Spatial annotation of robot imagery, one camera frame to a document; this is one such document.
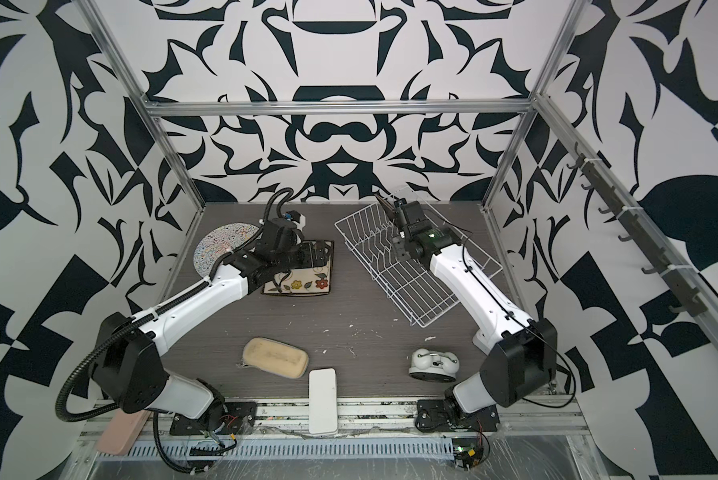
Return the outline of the dark glass plate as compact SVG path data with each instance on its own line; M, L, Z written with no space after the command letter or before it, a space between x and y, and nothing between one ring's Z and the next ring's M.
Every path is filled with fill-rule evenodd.
M399 217L398 217L398 214L399 214L398 207L394 203L392 203L390 200L383 197L379 192L376 192L374 194L374 197L376 198L378 204L380 205L380 207L381 207L382 211L384 212L388 221L396 229L399 229L400 223L399 223Z

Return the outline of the floral square plate black rim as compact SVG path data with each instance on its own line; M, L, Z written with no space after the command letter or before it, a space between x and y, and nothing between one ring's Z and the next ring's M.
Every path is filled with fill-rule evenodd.
M311 241L317 252L325 254L326 264L321 267L306 267L277 274L273 281L263 287L261 294L279 297L315 297L330 293L331 274L335 242L332 240Z

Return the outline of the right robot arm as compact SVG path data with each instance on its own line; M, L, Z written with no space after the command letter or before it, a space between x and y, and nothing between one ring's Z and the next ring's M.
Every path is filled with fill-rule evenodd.
M453 419L488 407L509 407L557 377L557 366L570 367L558 351L558 332L548 320L535 320L504 294L468 251L468 239L450 224L439 226L418 201L384 202L397 230L396 255L428 270L455 295L478 326L473 343L486 358L479 371L456 383L444 405Z

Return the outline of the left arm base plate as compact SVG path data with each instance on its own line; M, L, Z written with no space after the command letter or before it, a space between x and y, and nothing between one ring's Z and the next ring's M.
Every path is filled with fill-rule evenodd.
M225 402L212 406L199 419L175 414L169 429L172 436L244 434L255 426L258 404L254 401Z

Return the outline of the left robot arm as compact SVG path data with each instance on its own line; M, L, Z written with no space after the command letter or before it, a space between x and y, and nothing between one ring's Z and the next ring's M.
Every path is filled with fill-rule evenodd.
M82 422L113 410L174 413L216 430L224 397L205 381L168 372L164 356L178 340L223 308L260 290L281 273L299 268L307 257L298 212L284 212L295 195L285 187L272 194L262 224L252 237L220 255L193 286L130 317L112 314L101 326L94 349L71 371L54 404L56 417ZM84 412L67 406L82 377L110 398L108 405Z

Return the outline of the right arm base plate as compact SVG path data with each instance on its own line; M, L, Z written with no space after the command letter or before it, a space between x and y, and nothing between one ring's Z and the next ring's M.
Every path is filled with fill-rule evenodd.
M500 417L495 406L464 413L453 399L420 399L416 403L415 428L434 432L497 432Z

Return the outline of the colourful speckled round plate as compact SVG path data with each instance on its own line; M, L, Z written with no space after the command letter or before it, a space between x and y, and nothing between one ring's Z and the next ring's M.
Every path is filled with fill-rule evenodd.
M210 231L194 250L192 261L196 273L200 277L208 276L218 258L241 246L257 231L256 225L242 222L222 225Z

